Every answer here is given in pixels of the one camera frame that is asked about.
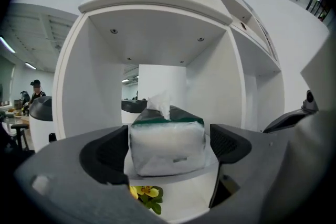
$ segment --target white column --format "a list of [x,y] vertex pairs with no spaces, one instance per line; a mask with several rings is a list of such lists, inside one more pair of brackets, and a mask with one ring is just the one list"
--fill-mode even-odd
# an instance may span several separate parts
[[138,100],[167,91],[170,105],[186,109],[186,69],[175,66],[139,66]]

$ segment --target ceiling light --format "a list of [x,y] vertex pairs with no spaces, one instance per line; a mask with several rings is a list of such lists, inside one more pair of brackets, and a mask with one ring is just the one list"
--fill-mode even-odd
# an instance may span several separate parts
[[10,45],[8,45],[8,43],[5,41],[3,37],[0,37],[0,40],[7,50],[9,50],[13,54],[15,53],[15,50],[13,50],[13,48]]
[[26,62],[25,65],[28,66],[28,67],[30,67],[30,68],[32,68],[32,69],[34,69],[34,70],[36,70],[36,67],[33,67],[29,62]]

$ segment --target plastic wrap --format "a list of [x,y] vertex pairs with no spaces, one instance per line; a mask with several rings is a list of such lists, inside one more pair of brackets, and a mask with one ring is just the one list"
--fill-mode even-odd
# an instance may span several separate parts
[[205,165],[204,122],[175,106],[170,120],[145,109],[131,125],[130,149],[141,176],[188,173]]

